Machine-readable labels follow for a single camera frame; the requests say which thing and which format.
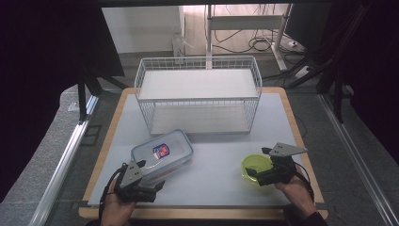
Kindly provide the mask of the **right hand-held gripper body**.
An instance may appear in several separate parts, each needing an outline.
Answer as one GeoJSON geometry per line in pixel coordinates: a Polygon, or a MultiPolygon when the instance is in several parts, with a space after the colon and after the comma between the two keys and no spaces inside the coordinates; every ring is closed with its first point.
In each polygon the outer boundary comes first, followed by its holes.
{"type": "Polygon", "coordinates": [[[296,162],[293,160],[293,155],[306,153],[308,151],[306,148],[278,142],[271,149],[268,155],[272,160],[273,168],[258,172],[256,179],[260,186],[268,186],[276,183],[288,184],[294,176],[297,176],[306,183],[308,182],[308,180],[297,171],[296,162]]]}

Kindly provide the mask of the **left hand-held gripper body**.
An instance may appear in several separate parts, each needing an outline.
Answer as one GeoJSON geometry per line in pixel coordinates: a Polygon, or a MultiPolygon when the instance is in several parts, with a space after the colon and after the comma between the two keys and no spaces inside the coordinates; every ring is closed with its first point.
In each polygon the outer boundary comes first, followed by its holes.
{"type": "Polygon", "coordinates": [[[128,165],[122,165],[114,188],[114,192],[122,202],[155,201],[156,190],[139,185],[143,178],[141,169],[135,161],[131,161],[128,165]]]}

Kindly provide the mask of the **green plastic bowl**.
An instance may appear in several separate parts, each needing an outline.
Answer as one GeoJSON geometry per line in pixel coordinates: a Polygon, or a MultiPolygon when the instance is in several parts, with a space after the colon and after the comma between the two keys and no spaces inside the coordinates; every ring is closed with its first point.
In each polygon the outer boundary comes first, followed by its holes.
{"type": "Polygon", "coordinates": [[[273,168],[272,160],[269,155],[264,153],[251,153],[245,156],[241,161],[241,171],[243,177],[253,185],[258,184],[258,180],[247,173],[247,169],[263,172],[273,168]]]}

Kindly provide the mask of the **clear plastic food container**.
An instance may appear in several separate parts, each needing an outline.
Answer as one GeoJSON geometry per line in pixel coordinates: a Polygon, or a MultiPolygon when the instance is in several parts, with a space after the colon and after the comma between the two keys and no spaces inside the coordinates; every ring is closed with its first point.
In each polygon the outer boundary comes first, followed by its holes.
{"type": "Polygon", "coordinates": [[[172,172],[182,168],[193,156],[192,145],[182,130],[174,130],[131,150],[136,162],[145,160],[141,169],[143,184],[156,184],[172,172]]]}

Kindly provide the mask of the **white wire shelf rack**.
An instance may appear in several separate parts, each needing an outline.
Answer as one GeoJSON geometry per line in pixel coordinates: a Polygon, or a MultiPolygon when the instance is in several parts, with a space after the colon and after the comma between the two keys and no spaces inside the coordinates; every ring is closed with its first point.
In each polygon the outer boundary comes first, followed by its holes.
{"type": "Polygon", "coordinates": [[[139,63],[135,91],[153,135],[248,133],[262,84],[253,56],[148,57],[139,63]]]}

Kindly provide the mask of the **person's right hand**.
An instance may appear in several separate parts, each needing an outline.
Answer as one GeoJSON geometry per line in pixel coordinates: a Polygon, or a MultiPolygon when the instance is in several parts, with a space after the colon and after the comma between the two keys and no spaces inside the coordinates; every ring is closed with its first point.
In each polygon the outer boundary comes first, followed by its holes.
{"type": "Polygon", "coordinates": [[[276,183],[275,188],[280,190],[306,218],[317,212],[306,184],[297,176],[294,176],[288,184],[276,183]]]}

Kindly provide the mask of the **person's left hand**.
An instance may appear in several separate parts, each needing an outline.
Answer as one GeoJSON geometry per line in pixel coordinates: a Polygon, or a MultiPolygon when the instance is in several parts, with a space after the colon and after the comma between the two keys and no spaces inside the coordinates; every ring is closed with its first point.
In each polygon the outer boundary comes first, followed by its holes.
{"type": "Polygon", "coordinates": [[[101,226],[124,226],[131,217],[135,202],[122,202],[115,194],[114,188],[117,180],[114,179],[106,193],[101,226]]]}

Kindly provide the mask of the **black metal stand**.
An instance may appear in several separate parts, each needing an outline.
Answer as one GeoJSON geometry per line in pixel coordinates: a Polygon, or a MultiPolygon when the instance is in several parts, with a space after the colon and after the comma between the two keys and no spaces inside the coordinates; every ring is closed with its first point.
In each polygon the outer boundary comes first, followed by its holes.
{"type": "Polygon", "coordinates": [[[98,81],[98,78],[102,78],[105,81],[111,83],[120,89],[127,89],[128,86],[117,80],[116,78],[106,75],[105,73],[97,70],[82,67],[81,72],[78,74],[78,104],[79,104],[79,124],[82,124],[87,118],[87,105],[86,105],[86,89],[89,92],[98,97],[102,94],[103,88],[98,81]]]}
{"type": "Polygon", "coordinates": [[[334,102],[332,113],[340,123],[343,123],[343,76],[340,74],[340,69],[343,65],[344,52],[348,49],[348,46],[352,41],[357,29],[359,28],[361,21],[370,8],[370,4],[368,2],[364,2],[363,0],[354,0],[354,2],[356,5],[353,6],[352,12],[349,14],[349,18],[343,24],[343,33],[341,35],[341,39],[336,45],[333,53],[330,55],[330,58],[303,77],[285,86],[286,89],[295,89],[299,85],[302,85],[306,81],[314,78],[316,75],[322,74],[323,76],[316,86],[316,91],[318,93],[327,93],[330,87],[334,86],[334,102]]]}

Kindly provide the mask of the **white power strip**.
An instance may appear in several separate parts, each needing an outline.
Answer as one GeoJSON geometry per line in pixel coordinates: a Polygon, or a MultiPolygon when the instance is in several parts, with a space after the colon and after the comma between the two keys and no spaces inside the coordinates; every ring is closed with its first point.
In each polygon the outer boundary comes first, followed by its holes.
{"type": "Polygon", "coordinates": [[[308,74],[311,70],[312,70],[312,66],[304,66],[302,69],[300,69],[300,70],[295,74],[295,78],[296,78],[296,79],[299,79],[299,78],[305,76],[306,74],[308,74]]]}

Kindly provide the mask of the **clear plastic bottle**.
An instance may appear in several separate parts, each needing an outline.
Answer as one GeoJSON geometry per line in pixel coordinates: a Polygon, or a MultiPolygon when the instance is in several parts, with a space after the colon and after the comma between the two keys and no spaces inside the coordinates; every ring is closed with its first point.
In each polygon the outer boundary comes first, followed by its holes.
{"type": "Polygon", "coordinates": [[[171,41],[174,63],[176,65],[184,64],[185,48],[188,47],[193,49],[194,46],[186,41],[185,37],[183,36],[182,30],[178,27],[173,30],[173,36],[171,41]]]}

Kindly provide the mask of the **black curtain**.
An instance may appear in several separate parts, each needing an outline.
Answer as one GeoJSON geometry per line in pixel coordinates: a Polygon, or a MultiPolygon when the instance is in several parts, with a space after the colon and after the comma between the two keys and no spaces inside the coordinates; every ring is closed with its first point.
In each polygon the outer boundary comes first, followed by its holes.
{"type": "Polygon", "coordinates": [[[80,0],[0,0],[0,203],[39,147],[60,94],[123,76],[100,7],[80,0]]]}
{"type": "Polygon", "coordinates": [[[340,77],[358,116],[399,162],[399,0],[333,0],[324,38],[334,39],[326,57],[347,45],[317,89],[340,77]]]}

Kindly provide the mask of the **aluminium rail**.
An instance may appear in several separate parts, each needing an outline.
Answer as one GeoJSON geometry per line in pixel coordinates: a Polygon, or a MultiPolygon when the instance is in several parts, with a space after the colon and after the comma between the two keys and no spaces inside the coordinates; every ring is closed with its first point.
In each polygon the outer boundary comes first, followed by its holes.
{"type": "Polygon", "coordinates": [[[338,120],[333,112],[333,103],[328,99],[327,94],[318,95],[329,119],[331,120],[338,137],[344,145],[344,148],[351,159],[361,181],[364,183],[375,207],[382,217],[386,226],[399,226],[399,216],[397,216],[382,187],[377,183],[374,175],[367,167],[366,162],[361,156],[357,145],[350,137],[346,127],[338,120]]]}
{"type": "Polygon", "coordinates": [[[68,141],[68,144],[60,157],[60,160],[56,166],[56,169],[53,173],[53,176],[46,187],[38,207],[31,218],[28,226],[44,226],[47,218],[49,217],[51,210],[56,201],[56,197],[58,195],[61,186],[68,174],[69,167],[72,164],[74,156],[77,152],[79,144],[83,138],[84,133],[88,128],[89,120],[93,114],[93,111],[98,103],[99,98],[95,96],[90,96],[88,102],[84,104],[86,108],[84,112],[87,114],[86,118],[79,122],[68,141]]]}

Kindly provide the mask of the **white desk frame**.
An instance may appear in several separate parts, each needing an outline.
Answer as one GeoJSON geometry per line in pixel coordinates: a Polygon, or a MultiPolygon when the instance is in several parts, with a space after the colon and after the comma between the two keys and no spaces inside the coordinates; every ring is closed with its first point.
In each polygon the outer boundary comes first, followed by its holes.
{"type": "Polygon", "coordinates": [[[280,53],[280,43],[287,25],[292,4],[289,4],[282,15],[254,15],[254,16],[213,16],[212,6],[207,6],[206,14],[206,56],[212,55],[212,35],[215,30],[258,30],[277,29],[276,40],[271,44],[271,50],[279,70],[286,72],[287,67],[280,53]]]}

